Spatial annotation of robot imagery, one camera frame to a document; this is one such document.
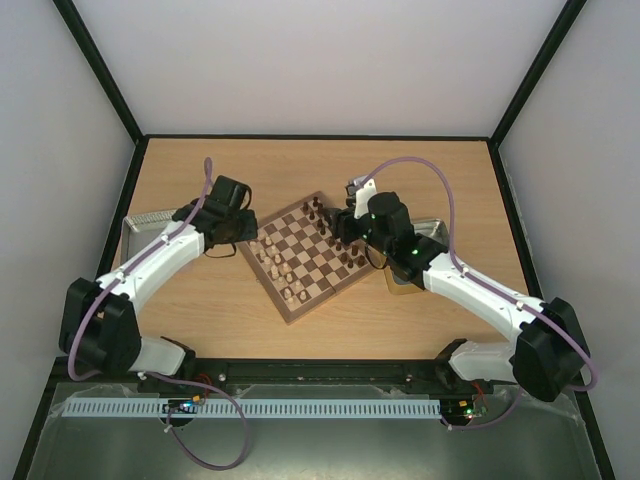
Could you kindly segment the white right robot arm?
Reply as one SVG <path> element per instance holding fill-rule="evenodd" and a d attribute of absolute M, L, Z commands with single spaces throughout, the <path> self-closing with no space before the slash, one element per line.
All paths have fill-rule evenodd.
<path fill-rule="evenodd" d="M 436 367 L 443 389 L 455 392 L 470 380 L 500 380 L 552 402 L 576 386 L 588 354 L 583 337 L 569 329 L 577 315 L 568 302 L 511 292 L 462 263 L 449 246 L 416 232 L 394 192 L 345 209 L 326 208 L 322 215 L 336 239 L 346 245 L 363 241 L 385 257 L 397 277 L 455 302 L 506 338 L 504 344 L 467 341 L 457 347 Z"/>

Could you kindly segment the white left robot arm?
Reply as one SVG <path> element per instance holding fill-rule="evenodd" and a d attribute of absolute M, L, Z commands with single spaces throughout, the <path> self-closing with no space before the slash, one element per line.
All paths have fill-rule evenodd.
<path fill-rule="evenodd" d="M 141 335 L 137 316 L 179 270 L 218 245 L 257 237 L 251 188 L 226 176 L 207 179 L 200 196 L 177 209 L 147 246 L 96 280 L 68 288 L 59 337 L 74 381 L 98 374 L 175 375 L 188 347 Z"/>

